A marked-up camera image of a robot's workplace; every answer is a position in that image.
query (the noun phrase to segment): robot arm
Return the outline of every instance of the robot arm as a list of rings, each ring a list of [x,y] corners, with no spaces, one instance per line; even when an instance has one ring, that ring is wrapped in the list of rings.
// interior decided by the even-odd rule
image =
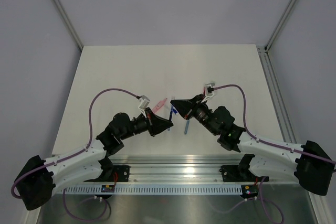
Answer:
[[[235,118],[224,106],[215,111],[208,108],[206,101],[213,97],[213,90],[212,85],[207,84],[205,94],[190,100],[172,100],[171,104],[184,119],[195,118],[213,135],[219,136],[217,142],[223,148],[247,153],[238,165],[240,177],[288,179],[314,194],[327,194],[335,165],[317,143],[289,144],[252,135],[246,128],[234,124]]]
[[[106,129],[90,146],[42,160],[32,157],[15,179],[15,186],[27,210],[45,204],[56,192],[89,179],[107,179],[113,172],[108,158],[124,147],[122,140],[148,131],[156,136],[173,126],[167,119],[155,115],[142,99],[141,114],[130,120],[126,113],[113,117]]]

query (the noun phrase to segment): metal extrusion frame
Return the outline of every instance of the metal extrusion frame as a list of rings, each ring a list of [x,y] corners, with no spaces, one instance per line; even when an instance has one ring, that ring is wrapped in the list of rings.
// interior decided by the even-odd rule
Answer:
[[[68,29],[68,31],[70,32],[70,35],[72,36],[73,40],[75,41],[75,43],[77,44],[77,47],[79,48],[79,50],[82,52],[83,51],[83,43],[81,41],[81,39],[79,38],[75,28],[73,27],[69,16],[67,15],[64,7],[62,6],[62,3],[60,0],[52,0],[53,3],[55,4],[55,7],[58,10],[59,16],[61,17],[61,19],[64,22],[64,25],[66,26],[66,28]]]
[[[242,154],[121,156],[110,159],[114,164],[130,166],[129,185],[216,185],[223,184],[219,172],[223,164],[238,165]]]
[[[260,62],[264,70],[268,89],[271,94],[273,105],[276,111],[282,137],[285,142],[297,143],[299,141],[297,134],[293,130],[292,123],[284,100],[281,96],[279,84],[276,73],[272,65],[272,57],[270,52],[266,51],[265,46],[257,46]],[[325,197],[309,193],[309,198],[312,203],[312,211],[314,211],[318,223],[320,224],[334,224],[334,220],[330,211],[330,207]]]
[[[287,143],[297,143],[269,54],[266,53],[265,47],[263,46],[257,46],[257,50],[262,68],[264,70],[274,109],[278,118],[282,137]]]
[[[292,11],[294,10],[296,4],[298,3],[298,0],[290,0],[287,4],[284,12],[282,13],[277,25],[275,26],[275,29],[273,30],[273,33],[271,37],[269,38],[265,48],[266,51],[269,52],[270,48],[272,47],[273,43],[278,38],[280,32],[282,31],[283,27],[286,25],[286,22],[288,18],[290,17]]]

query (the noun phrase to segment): cable connector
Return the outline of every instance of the cable connector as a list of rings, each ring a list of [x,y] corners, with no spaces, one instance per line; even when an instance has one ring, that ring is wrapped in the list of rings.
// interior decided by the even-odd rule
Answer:
[[[206,102],[207,100],[215,96],[214,86],[215,86],[214,82],[204,85],[205,98],[202,100],[202,102]]]
[[[151,102],[151,100],[149,100],[149,98],[146,97],[145,95],[142,95],[142,96],[139,97],[139,101],[140,101],[140,104],[139,104],[138,108],[141,111],[141,113],[144,116],[146,116],[145,108],[147,108],[147,106]]]

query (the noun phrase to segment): gray wall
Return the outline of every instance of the gray wall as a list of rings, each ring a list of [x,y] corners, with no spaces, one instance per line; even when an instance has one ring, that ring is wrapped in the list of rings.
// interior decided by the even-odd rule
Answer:
[[[80,52],[51,0],[0,0],[0,216],[20,223],[10,194],[26,161],[50,155]]]
[[[336,160],[336,0],[300,0],[271,54],[300,142]],[[336,174],[327,199],[335,210]]]
[[[267,43],[289,0],[61,0],[84,45]]]

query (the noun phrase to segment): purple cable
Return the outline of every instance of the purple cable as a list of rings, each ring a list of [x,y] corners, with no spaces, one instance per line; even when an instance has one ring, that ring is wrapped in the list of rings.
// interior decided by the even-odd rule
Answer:
[[[100,91],[95,97],[94,99],[92,100],[91,104],[90,104],[90,108],[89,108],[89,126],[90,126],[90,138],[89,138],[89,143],[88,145],[86,146],[86,149],[90,147],[91,143],[92,143],[92,136],[93,136],[93,129],[92,129],[92,120],[91,120],[91,112],[92,112],[92,107],[93,107],[93,104],[95,103],[96,99],[98,97],[100,97],[100,95],[108,92],[108,91],[121,91],[121,92],[124,92],[124,93],[127,93],[127,94],[130,94],[131,96],[135,97],[135,98],[139,98],[138,95],[136,94],[133,94],[125,89],[117,89],[117,88],[111,88],[111,89],[104,89],[103,91]]]
[[[226,214],[232,212],[233,210],[235,210],[237,207],[239,207],[241,204],[245,203],[246,201],[248,201],[248,200],[254,200],[254,198],[249,198],[246,201],[242,200],[242,201],[238,202],[236,205],[234,205],[231,209],[229,209],[227,211],[221,211],[221,210],[216,209],[207,198],[206,198],[206,200],[208,201],[208,203],[211,206],[212,210],[214,210],[215,212],[217,212],[219,214],[226,215]]]
[[[223,88],[229,88],[229,87],[235,87],[237,89],[240,90],[241,94],[243,95],[243,101],[244,101],[244,109],[243,109],[243,124],[244,124],[244,128],[246,129],[246,132],[247,134],[250,135],[250,137],[252,137],[253,139],[257,139],[256,136],[254,136],[252,134],[252,132],[247,128],[247,124],[246,124],[246,96],[245,96],[245,93],[243,91],[243,89],[236,85],[236,84],[228,84],[228,85],[224,85],[224,86],[219,86],[217,88],[214,88],[214,90],[219,90],[219,89],[223,89]],[[281,145],[278,145],[278,144],[274,144],[274,143],[269,143],[265,140],[262,140],[262,139],[259,139],[259,142],[263,143],[263,144],[267,144],[269,146],[273,146],[273,147],[276,147],[276,148],[280,148],[280,149],[283,149],[283,150],[287,150],[287,151],[292,151],[291,148],[289,147],[285,147],[285,146],[281,146]],[[325,162],[328,162],[328,163],[331,163],[333,165],[336,165],[336,162],[331,160],[331,159],[327,159],[327,158],[324,158],[324,157],[320,157],[320,156],[317,156],[317,155],[314,155],[314,154],[310,154],[308,152],[303,152],[303,151],[300,151],[300,150],[297,150],[297,149],[294,149],[293,150],[294,152],[296,153],[299,153],[299,154],[302,154],[302,155],[305,155],[305,156],[310,156],[310,157],[313,157],[313,158],[317,158],[319,160],[322,160],[322,161],[325,161]]]
[[[87,146],[86,146],[86,149],[89,148],[90,145],[91,145],[91,143],[92,143],[93,129],[92,129],[91,112],[92,112],[93,104],[95,103],[96,99],[97,99],[101,94],[104,94],[104,93],[106,93],[106,92],[108,92],[108,91],[121,91],[121,92],[130,94],[131,96],[133,96],[133,97],[135,97],[135,98],[137,98],[137,99],[139,98],[139,96],[137,96],[136,94],[133,94],[133,93],[131,93],[131,92],[125,90],[125,89],[111,88],[111,89],[104,89],[103,91],[99,92],[99,93],[94,97],[94,99],[92,100],[92,102],[91,102],[91,104],[90,104],[90,108],[89,108],[90,138],[89,138],[89,143],[88,143]],[[31,170],[31,171],[25,173],[25,174],[22,175],[20,178],[18,178],[17,180],[14,181],[14,183],[13,183],[11,189],[10,189],[10,190],[11,190],[10,192],[12,193],[12,196],[13,196],[14,198],[17,198],[17,199],[22,199],[22,197],[21,197],[20,195],[17,195],[17,194],[15,193],[15,187],[16,187],[16,185],[17,185],[22,179],[24,179],[25,177],[29,176],[30,174],[32,174],[32,173],[34,173],[34,172],[37,172],[38,170],[43,169],[43,168],[46,168],[46,167],[49,167],[49,166],[51,166],[51,165],[55,165],[55,164],[61,163],[61,162],[63,162],[63,161],[66,161],[66,160],[68,160],[68,159],[70,159],[70,158],[73,158],[73,157],[75,157],[75,156],[77,156],[77,155],[79,155],[79,154],[85,152],[86,149],[82,149],[82,150],[80,150],[80,151],[78,151],[78,152],[76,152],[76,153],[74,153],[74,154],[72,154],[72,155],[70,155],[70,156],[68,156],[68,157],[61,158],[61,159],[59,159],[58,161],[56,161],[56,163],[55,163],[55,162],[52,162],[52,163],[49,163],[49,164],[46,164],[46,165],[37,167],[37,168],[35,168],[35,169],[33,169],[33,170]]]
[[[278,207],[273,201],[263,198],[263,191],[262,191],[262,186],[263,185],[262,184],[263,184],[265,178],[266,177],[263,177],[263,179],[260,182],[260,187],[259,187],[260,201],[261,201],[261,205],[263,206],[264,213],[266,214],[266,216],[269,219],[269,221],[272,222],[273,224],[283,224],[284,221],[285,221],[285,217],[284,217],[284,213],[282,212],[282,210],[280,209],[280,207]],[[271,203],[272,205],[274,205],[278,209],[278,211],[281,214],[281,222],[275,222],[275,221],[272,220],[271,216],[269,215],[268,211],[266,210],[264,201]]]
[[[68,209],[67,207],[67,204],[66,204],[66,201],[65,201],[65,192],[66,192],[66,188],[63,190],[63,205],[64,205],[64,209],[65,211],[67,212],[67,214],[72,218],[72,219],[75,219],[75,220],[79,220],[79,221],[83,221],[83,222],[94,222],[94,221],[98,221],[100,220],[101,217],[103,217],[103,215],[106,213],[106,210],[107,210],[107,201],[105,199],[102,198],[102,200],[104,201],[105,203],[105,207],[104,207],[104,210],[103,212],[96,218],[93,218],[93,219],[82,219],[82,218],[79,218],[75,215],[73,215],[70,210]]]
[[[282,212],[282,210],[280,209],[280,207],[279,207],[277,204],[275,204],[273,201],[271,201],[271,200],[269,200],[269,199],[264,199],[264,198],[262,198],[262,194],[261,194],[261,186],[262,186],[262,183],[260,183],[260,198],[256,198],[256,199],[261,201],[261,205],[263,206],[263,210],[264,210],[264,212],[265,212],[267,218],[268,218],[273,224],[283,224],[284,221],[285,221],[284,213]],[[255,199],[255,198],[248,198],[248,199],[246,199],[246,200],[242,200],[242,201],[238,202],[238,203],[237,203],[234,207],[232,207],[230,210],[227,210],[227,211],[220,211],[220,210],[216,209],[216,208],[211,204],[211,202],[206,198],[206,200],[208,201],[209,205],[211,206],[211,208],[212,208],[215,212],[217,212],[217,213],[219,213],[219,214],[224,214],[224,215],[225,215],[225,214],[228,214],[228,213],[230,213],[230,212],[232,212],[232,211],[235,210],[237,207],[239,207],[241,204],[243,204],[243,203],[245,203],[245,202],[247,202],[247,201],[249,201],[249,200],[256,200],[256,199]],[[281,214],[281,222],[277,223],[277,222],[274,222],[274,221],[271,219],[269,213],[266,211],[264,201],[265,201],[265,202],[268,202],[268,203],[271,203],[273,206],[276,207],[276,209],[277,209],[277,210],[280,212],[280,214]]]
[[[80,205],[84,204],[87,201],[91,201],[91,200],[94,200],[94,198],[93,197],[86,198],[86,199],[82,200],[80,203],[78,203],[77,205],[75,205],[74,207],[72,207],[71,209],[69,209],[69,211],[77,209]],[[51,211],[53,212],[54,216],[61,217],[61,216],[67,215],[66,211],[62,212],[61,214],[58,213],[57,211],[55,211],[54,203],[53,202],[54,202],[53,200],[50,201],[50,208],[51,208]]]

